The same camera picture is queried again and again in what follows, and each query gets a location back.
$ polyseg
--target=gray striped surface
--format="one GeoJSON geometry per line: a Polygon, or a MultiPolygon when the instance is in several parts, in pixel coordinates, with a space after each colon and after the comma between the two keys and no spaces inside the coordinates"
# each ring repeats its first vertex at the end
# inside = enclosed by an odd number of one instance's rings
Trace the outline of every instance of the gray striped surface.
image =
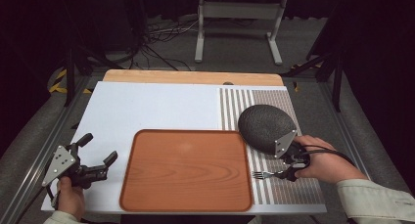
{"type": "MultiPolygon", "coordinates": [[[[286,112],[299,124],[287,90],[252,90],[219,88],[220,120],[222,130],[238,130],[238,118],[249,106],[266,104],[286,112]]],[[[280,171],[287,166],[272,155],[260,153],[247,145],[251,171],[280,171]]],[[[252,179],[254,204],[321,204],[324,199],[316,179],[298,179],[296,182],[270,178],[252,179]]]]}

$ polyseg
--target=human arm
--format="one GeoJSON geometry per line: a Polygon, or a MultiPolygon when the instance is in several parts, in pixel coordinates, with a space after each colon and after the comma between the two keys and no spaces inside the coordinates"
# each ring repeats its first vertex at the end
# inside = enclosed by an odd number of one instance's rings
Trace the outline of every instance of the human arm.
{"type": "MultiPolygon", "coordinates": [[[[318,147],[334,150],[329,143],[311,136],[296,137],[308,151],[318,147]]],[[[382,187],[342,157],[328,153],[311,154],[310,166],[299,170],[297,177],[317,178],[336,184],[342,206],[349,218],[359,224],[415,221],[415,200],[405,192],[382,187]]]]}
{"type": "Polygon", "coordinates": [[[59,182],[58,210],[44,224],[78,224],[85,212],[83,190],[73,187],[68,177],[62,177],[59,182]]]}

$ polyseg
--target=table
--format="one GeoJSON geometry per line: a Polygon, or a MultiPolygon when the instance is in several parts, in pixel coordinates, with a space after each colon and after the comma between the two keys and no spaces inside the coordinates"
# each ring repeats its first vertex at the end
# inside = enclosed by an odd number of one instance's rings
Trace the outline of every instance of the table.
{"type": "MultiPolygon", "coordinates": [[[[287,89],[277,74],[109,70],[103,81],[97,84],[73,137],[73,141],[77,141],[85,133],[94,135],[94,139],[79,150],[82,164],[97,165],[113,150],[118,152],[117,161],[110,167],[108,180],[94,183],[85,191],[86,210],[129,214],[119,207],[118,199],[131,140],[138,130],[233,130],[238,112],[235,106],[239,106],[232,104],[237,103],[236,99],[250,96],[247,102],[251,101],[249,105],[253,105],[273,101],[271,95],[278,96],[278,104],[297,122],[287,89]],[[218,96],[227,104],[222,105],[218,96]]],[[[247,150],[250,169],[277,169],[282,166],[273,156],[247,150]]],[[[253,180],[252,184],[254,204],[248,211],[208,214],[307,214],[327,211],[315,179],[299,179],[296,183],[253,180]]],[[[42,209],[52,210],[48,198],[42,209]]]]}

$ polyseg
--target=orange tray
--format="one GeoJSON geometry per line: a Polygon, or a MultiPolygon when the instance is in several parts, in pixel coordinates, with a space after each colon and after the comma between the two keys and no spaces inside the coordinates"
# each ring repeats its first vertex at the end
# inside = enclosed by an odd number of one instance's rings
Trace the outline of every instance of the orange tray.
{"type": "Polygon", "coordinates": [[[253,203],[237,131],[153,130],[134,136],[119,204],[131,212],[240,212],[253,203]]]}

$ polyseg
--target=floor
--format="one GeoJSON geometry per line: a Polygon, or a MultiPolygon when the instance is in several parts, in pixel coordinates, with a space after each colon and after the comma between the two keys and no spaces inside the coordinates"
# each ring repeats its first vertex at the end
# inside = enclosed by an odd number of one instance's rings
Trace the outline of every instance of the floor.
{"type": "MultiPolygon", "coordinates": [[[[284,73],[291,66],[306,62],[305,57],[326,22],[325,19],[283,20],[277,35],[283,65],[277,67],[273,64],[264,38],[265,32],[272,24],[262,21],[209,22],[206,27],[204,60],[196,64],[194,55],[197,27],[190,26],[194,18],[195,15],[182,18],[184,21],[191,22],[187,23],[187,27],[183,26],[185,29],[181,30],[186,30],[186,32],[172,39],[167,37],[168,34],[159,37],[157,31],[154,30],[152,42],[148,44],[171,65],[181,70],[284,73]]],[[[152,22],[161,21],[155,18],[149,20],[149,23],[152,22]]],[[[161,22],[158,26],[167,26],[167,23],[161,22]]],[[[114,53],[109,54],[108,58],[115,59],[120,56],[122,55],[114,53]]],[[[153,56],[157,55],[143,48],[134,57],[132,63],[125,62],[119,65],[125,68],[171,70],[166,62],[153,56]]],[[[61,68],[57,67],[56,72],[50,78],[49,86],[60,70],[61,68]]],[[[84,84],[82,88],[93,89],[97,81],[102,80],[106,70],[108,69],[105,67],[95,67],[91,76],[78,75],[76,82],[79,85],[84,84]]],[[[346,78],[343,78],[342,83],[341,112],[336,112],[330,102],[332,79],[330,78],[328,82],[317,83],[313,78],[313,73],[314,70],[311,69],[296,77],[283,78],[302,133],[323,138],[348,155],[357,155],[357,159],[364,161],[365,172],[373,181],[390,188],[408,191],[354,98],[346,78]],[[355,148],[354,152],[349,149],[350,147],[355,148]]],[[[64,108],[66,95],[60,92],[52,93],[49,101],[33,116],[3,155],[0,160],[0,197],[2,198],[0,215],[3,216],[1,223],[12,223],[9,221],[16,220],[13,216],[19,215],[23,210],[23,204],[31,200],[39,190],[39,177],[41,177],[39,171],[42,168],[35,166],[39,164],[36,162],[42,157],[39,152],[45,147],[70,143],[76,130],[75,125],[82,119],[90,96],[91,94],[78,94],[74,104],[70,108],[64,108]]],[[[313,217],[308,215],[262,216],[262,223],[346,223],[346,216],[335,187],[325,183],[320,185],[325,197],[327,213],[313,217]]],[[[42,192],[34,200],[20,223],[42,223],[50,215],[40,210],[45,196],[46,193],[42,192]]],[[[96,222],[120,222],[119,215],[87,213],[85,218],[96,222]]]]}

